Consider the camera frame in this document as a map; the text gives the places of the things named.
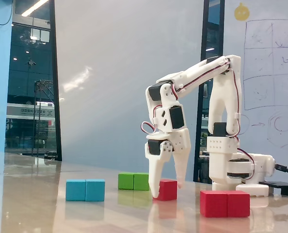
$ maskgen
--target whiteboard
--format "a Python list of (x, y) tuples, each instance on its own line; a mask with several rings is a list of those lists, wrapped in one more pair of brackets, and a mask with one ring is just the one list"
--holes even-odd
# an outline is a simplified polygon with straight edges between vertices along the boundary
[(242, 58), (241, 147), (288, 166), (288, 0), (225, 2), (224, 54)]
[[(145, 90), (200, 61), (203, 0), (55, 0), (63, 161), (148, 172)], [(198, 91), (181, 100), (192, 149)], [(164, 177), (175, 178), (173, 159)]]

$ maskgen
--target red block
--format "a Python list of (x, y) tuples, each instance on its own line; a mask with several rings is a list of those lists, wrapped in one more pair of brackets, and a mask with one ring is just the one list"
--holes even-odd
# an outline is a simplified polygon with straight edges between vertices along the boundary
[(250, 216), (250, 195), (243, 191), (225, 191), (228, 196), (228, 217)]
[(162, 179), (160, 180), (159, 196), (156, 200), (176, 200), (177, 181)]
[(227, 194), (222, 191), (200, 191), (200, 214), (204, 217), (227, 217)]

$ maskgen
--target wire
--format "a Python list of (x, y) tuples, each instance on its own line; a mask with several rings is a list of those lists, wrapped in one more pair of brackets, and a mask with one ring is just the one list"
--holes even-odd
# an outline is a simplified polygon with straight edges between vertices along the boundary
[(177, 95), (177, 93), (175, 91), (174, 84), (172, 84), (171, 89), (172, 89), (173, 95), (175, 96), (176, 100), (178, 100), (178, 95)]
[[(215, 71), (215, 70), (217, 70), (217, 69), (219, 69), (219, 68), (221, 68), (221, 67), (223, 67), (223, 66), (229, 65), (229, 64), (230, 64), (230, 61), (228, 61), (228, 62), (226, 62), (226, 63), (224, 63), (224, 64), (222, 64), (222, 65), (220, 65), (220, 66), (217, 66), (217, 67), (215, 67), (215, 68), (213, 68), (213, 69), (211, 69), (211, 70), (208, 70), (207, 72), (203, 73), (202, 75), (200, 75), (200, 76), (197, 77), (196, 79), (192, 80), (191, 82), (189, 82), (188, 84), (186, 84), (186, 85), (183, 86), (182, 88), (179, 88), (178, 90), (176, 90), (174, 84), (172, 84), (172, 85), (171, 85), (171, 89), (172, 89), (173, 95), (175, 96), (176, 100), (178, 100), (178, 95), (177, 95), (177, 93), (180, 92), (182, 89), (184, 89), (184, 88), (186, 88), (187, 86), (193, 84), (195, 81), (201, 79), (203, 76), (209, 74), (210, 72)], [(238, 87), (237, 87), (236, 77), (235, 77), (235, 72), (234, 72), (234, 71), (233, 71), (233, 74), (234, 74), (234, 82), (235, 82), (235, 86), (236, 86), (236, 90), (237, 90), (238, 113), (239, 113), (239, 91), (238, 91)], [(153, 110), (153, 112), (154, 112), (154, 113), (153, 113), (153, 118), (156, 116), (156, 109), (157, 109), (158, 107), (162, 107), (162, 105), (157, 105), (157, 106), (154, 108), (154, 110)], [(151, 123), (149, 123), (149, 122), (147, 122), (147, 121), (143, 121), (142, 124), (141, 124), (141, 130), (142, 130), (144, 133), (146, 133), (146, 134), (152, 134), (152, 133), (149, 133), (148, 131), (146, 131), (146, 130), (143, 128), (144, 125), (148, 125), (148, 126), (153, 130), (152, 133), (155, 133), (156, 130), (157, 130), (157, 125), (156, 125), (156, 124), (153, 125), (153, 124), (151, 124)]]
[[(155, 118), (155, 116), (156, 116), (156, 109), (157, 109), (157, 108), (160, 108), (160, 107), (162, 107), (161, 104), (160, 104), (160, 105), (157, 105), (156, 107), (154, 107), (154, 110), (153, 110), (153, 120), (154, 120), (154, 118)], [(148, 131), (146, 131), (146, 130), (143, 128), (143, 125), (148, 125), (148, 126), (153, 130), (153, 132), (152, 132), (152, 133), (149, 133)], [(146, 133), (146, 134), (153, 134), (153, 133), (155, 133), (156, 130), (157, 130), (157, 125), (156, 125), (156, 124), (153, 125), (153, 124), (151, 124), (151, 123), (149, 123), (149, 122), (147, 122), (147, 121), (143, 121), (142, 124), (141, 124), (141, 130), (142, 130), (144, 133)]]
[(188, 87), (189, 85), (193, 84), (195, 81), (201, 79), (203, 76), (205, 76), (205, 75), (209, 74), (210, 72), (215, 71), (215, 70), (217, 70), (217, 69), (219, 69), (219, 68), (221, 68), (221, 67), (223, 67), (223, 66), (226, 66), (226, 65), (228, 65), (228, 64), (230, 64), (230, 62), (226, 62), (226, 63), (224, 63), (223, 65), (220, 65), (220, 66), (217, 66), (217, 67), (215, 67), (215, 68), (213, 68), (213, 69), (208, 70), (207, 72), (203, 73), (202, 75), (200, 75), (200, 76), (197, 77), (196, 79), (194, 79), (194, 80), (192, 80), (191, 82), (187, 83), (187, 84), (186, 84), (185, 86), (183, 86), (182, 88), (179, 88), (178, 90), (176, 90), (176, 92), (180, 92), (182, 89)]
[(280, 164), (276, 164), (274, 166), (274, 168), (278, 171), (282, 171), (282, 172), (287, 172), (288, 173), (288, 167), (287, 166), (283, 166), (283, 165), (280, 165)]
[(243, 154), (245, 154), (247, 157), (249, 157), (250, 160), (252, 160), (252, 162), (253, 162), (253, 165), (254, 165), (253, 173), (252, 173), (252, 175), (249, 178), (245, 179), (245, 180), (250, 180), (255, 174), (255, 161), (254, 161), (253, 157), (251, 155), (249, 155), (246, 151), (244, 151), (244, 150), (242, 150), (240, 148), (238, 148), (238, 151), (241, 151)]
[(13, 15), (13, 5), (14, 5), (14, 0), (12, 0), (12, 9), (11, 9), (11, 12), (10, 12), (10, 16), (9, 16), (8, 21), (7, 21), (6, 23), (0, 23), (0, 26), (4, 26), (4, 25), (8, 24), (9, 21), (11, 20), (12, 15)]
[(233, 73), (233, 81), (235, 83), (235, 87), (236, 87), (236, 92), (237, 92), (237, 114), (238, 114), (238, 119), (237, 119), (237, 122), (238, 122), (238, 132), (235, 134), (235, 135), (228, 135), (228, 137), (235, 137), (238, 141), (238, 137), (237, 135), (240, 133), (241, 131), (241, 126), (240, 126), (240, 122), (239, 122), (239, 111), (240, 111), (240, 102), (239, 102), (239, 90), (238, 90), (238, 86), (237, 86), (237, 81), (236, 81), (236, 74), (234, 72), (233, 69), (229, 69), (229, 70), (232, 70), (232, 73)]

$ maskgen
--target green cube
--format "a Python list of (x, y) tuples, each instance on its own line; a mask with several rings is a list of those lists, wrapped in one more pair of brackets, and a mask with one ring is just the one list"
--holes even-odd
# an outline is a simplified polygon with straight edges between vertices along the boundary
[(148, 173), (134, 174), (134, 190), (148, 191)]
[(134, 173), (121, 172), (118, 174), (118, 189), (133, 190)]

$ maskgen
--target blue cube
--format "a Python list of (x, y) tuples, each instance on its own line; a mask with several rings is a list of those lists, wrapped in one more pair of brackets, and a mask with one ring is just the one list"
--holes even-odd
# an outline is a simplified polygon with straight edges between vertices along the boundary
[(86, 180), (67, 180), (65, 190), (66, 201), (85, 201)]
[(105, 180), (86, 180), (86, 201), (104, 201)]

